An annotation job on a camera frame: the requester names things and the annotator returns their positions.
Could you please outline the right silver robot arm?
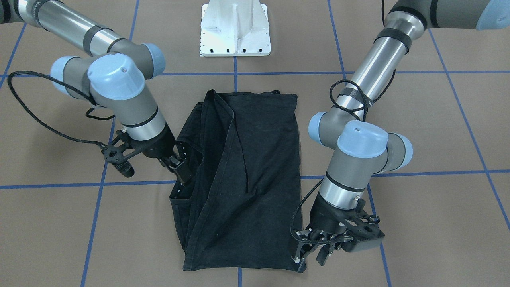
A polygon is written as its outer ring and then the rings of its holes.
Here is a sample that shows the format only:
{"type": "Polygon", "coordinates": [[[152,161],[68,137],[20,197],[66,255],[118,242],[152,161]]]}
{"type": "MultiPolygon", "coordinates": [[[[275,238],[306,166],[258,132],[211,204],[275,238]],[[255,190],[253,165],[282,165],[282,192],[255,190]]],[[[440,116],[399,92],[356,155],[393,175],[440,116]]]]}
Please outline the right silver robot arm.
{"type": "Polygon", "coordinates": [[[101,149],[104,160],[125,177],[134,174],[129,159],[138,154],[157,159],[186,184],[192,178],[186,159],[175,154],[175,137],[146,80],[161,75],[166,60],[154,44],[135,44],[60,0],[2,0],[1,23],[24,22],[62,38],[88,57],[62,57],[49,79],[60,92],[113,112],[122,129],[110,144],[82,140],[101,149]]]}

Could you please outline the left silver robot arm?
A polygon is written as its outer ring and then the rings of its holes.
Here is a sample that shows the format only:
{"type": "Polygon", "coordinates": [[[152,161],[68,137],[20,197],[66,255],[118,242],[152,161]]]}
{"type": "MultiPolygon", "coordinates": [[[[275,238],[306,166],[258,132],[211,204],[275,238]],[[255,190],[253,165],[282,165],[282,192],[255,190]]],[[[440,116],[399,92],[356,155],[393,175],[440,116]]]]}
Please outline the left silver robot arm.
{"type": "Polygon", "coordinates": [[[387,91],[394,72],[413,42],[431,28],[503,29],[509,26],[508,0],[399,0],[383,16],[384,28],[351,79],[329,91],[328,112],[314,115],[310,138],[334,153],[304,230],[291,228],[290,252],[304,271],[305,260],[319,250],[324,265],[336,250],[358,252],[384,239],[380,218],[369,215],[362,196],[373,175],[395,171],[410,162],[413,146],[398,133],[367,122],[368,110],[387,91]]]}

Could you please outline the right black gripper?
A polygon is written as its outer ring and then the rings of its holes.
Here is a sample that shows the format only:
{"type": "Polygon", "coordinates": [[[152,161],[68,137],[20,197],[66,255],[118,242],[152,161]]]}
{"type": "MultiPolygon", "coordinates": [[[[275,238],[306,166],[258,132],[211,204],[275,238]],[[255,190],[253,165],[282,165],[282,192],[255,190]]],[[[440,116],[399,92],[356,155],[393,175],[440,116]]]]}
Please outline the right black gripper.
{"type": "MultiPolygon", "coordinates": [[[[100,145],[105,162],[109,162],[126,178],[130,178],[135,174],[129,160],[123,154],[127,149],[132,149],[130,141],[131,138],[127,133],[117,133],[113,142],[108,145],[100,145]]],[[[159,159],[161,165],[175,174],[180,183],[188,184],[191,181],[193,172],[188,162],[174,153],[176,140],[167,124],[155,138],[138,142],[140,145],[146,145],[142,148],[142,153],[146,157],[159,159]]]]}

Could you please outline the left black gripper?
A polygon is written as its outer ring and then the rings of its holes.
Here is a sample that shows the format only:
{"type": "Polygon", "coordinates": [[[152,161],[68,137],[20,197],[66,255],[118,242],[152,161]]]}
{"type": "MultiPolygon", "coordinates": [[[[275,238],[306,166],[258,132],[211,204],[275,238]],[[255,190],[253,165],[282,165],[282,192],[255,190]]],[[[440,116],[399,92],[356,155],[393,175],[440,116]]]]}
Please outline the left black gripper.
{"type": "MultiPolygon", "coordinates": [[[[321,195],[317,195],[310,211],[310,223],[301,231],[293,230],[293,260],[296,264],[304,263],[307,256],[322,246],[321,241],[331,236],[344,234],[352,228],[347,222],[355,215],[355,210],[344,210],[328,203],[321,195]]],[[[324,266],[328,258],[335,252],[337,242],[331,239],[331,243],[323,245],[316,256],[320,266],[324,266]]]]}

